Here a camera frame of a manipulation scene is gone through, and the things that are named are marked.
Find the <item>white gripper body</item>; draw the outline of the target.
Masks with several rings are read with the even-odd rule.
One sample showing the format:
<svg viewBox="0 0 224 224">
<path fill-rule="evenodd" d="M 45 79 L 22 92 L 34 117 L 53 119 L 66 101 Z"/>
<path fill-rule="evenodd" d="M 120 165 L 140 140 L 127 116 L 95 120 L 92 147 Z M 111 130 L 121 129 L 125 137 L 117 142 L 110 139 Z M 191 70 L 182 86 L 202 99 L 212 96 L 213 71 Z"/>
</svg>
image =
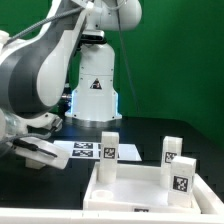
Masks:
<svg viewBox="0 0 224 224">
<path fill-rule="evenodd" d="M 35 137 L 17 139 L 13 146 L 17 155 L 58 169 L 64 169 L 70 158 L 68 151 Z"/>
</svg>

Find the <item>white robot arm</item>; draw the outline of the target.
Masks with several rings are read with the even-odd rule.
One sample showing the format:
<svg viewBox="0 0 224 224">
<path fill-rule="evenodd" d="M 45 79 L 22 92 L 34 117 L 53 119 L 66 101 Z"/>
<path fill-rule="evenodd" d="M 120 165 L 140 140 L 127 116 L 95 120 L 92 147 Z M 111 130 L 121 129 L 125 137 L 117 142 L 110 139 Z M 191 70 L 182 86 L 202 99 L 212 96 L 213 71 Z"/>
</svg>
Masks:
<svg viewBox="0 0 224 224">
<path fill-rule="evenodd" d="M 28 167 L 66 167 L 69 153 L 49 143 L 62 119 L 50 112 L 62 97 L 72 57 L 79 52 L 79 82 L 66 116 L 80 124 L 121 119 L 113 88 L 115 53 L 106 30 L 135 28 L 142 16 L 139 0 L 53 0 L 39 34 L 24 40 L 0 31 L 0 145 L 26 158 Z"/>
</svg>

